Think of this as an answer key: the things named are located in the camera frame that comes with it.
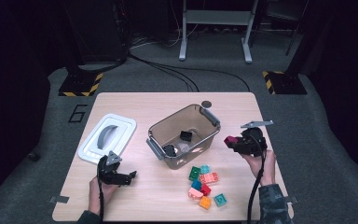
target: wooden table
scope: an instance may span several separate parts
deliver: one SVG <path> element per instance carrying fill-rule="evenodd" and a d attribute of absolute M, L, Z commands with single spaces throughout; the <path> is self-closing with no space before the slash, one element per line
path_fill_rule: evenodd
<path fill-rule="evenodd" d="M 171 170 L 159 161 L 146 143 L 148 129 L 158 121 L 191 104 L 210 101 L 211 112 L 220 120 L 221 131 L 208 150 L 178 170 Z M 252 120 L 263 120 L 255 96 L 248 92 L 107 92 L 100 93 L 90 112 L 79 145 L 109 113 L 135 119 L 136 130 L 121 155 L 118 172 L 137 171 L 130 186 L 123 186 L 105 207 L 105 221 L 218 221 L 246 220 L 249 196 L 255 177 L 246 160 L 227 148 L 224 139 L 240 136 L 241 125 Z M 268 148 L 272 149 L 265 127 L 261 127 Z M 188 180 L 192 166 L 208 164 L 217 172 L 219 181 L 213 183 L 211 198 L 223 193 L 227 204 L 221 207 L 213 202 L 205 210 L 187 196 L 191 186 Z M 96 164 L 83 161 L 76 153 L 62 187 L 61 196 L 67 203 L 57 203 L 53 212 L 56 221 L 78 220 L 88 208 L 89 182 L 96 176 Z M 287 195 L 278 164 L 276 181 Z M 252 218 L 259 219 L 258 193 L 255 195 Z M 289 205 L 291 217 L 294 215 Z"/>

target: translucent plastic bin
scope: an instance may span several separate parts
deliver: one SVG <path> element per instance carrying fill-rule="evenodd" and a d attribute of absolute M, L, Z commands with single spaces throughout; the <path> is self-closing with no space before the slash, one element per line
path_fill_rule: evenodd
<path fill-rule="evenodd" d="M 159 160 L 176 170 L 208 149 L 219 131 L 214 114 L 201 105 L 189 105 L 150 127 L 146 142 Z"/>

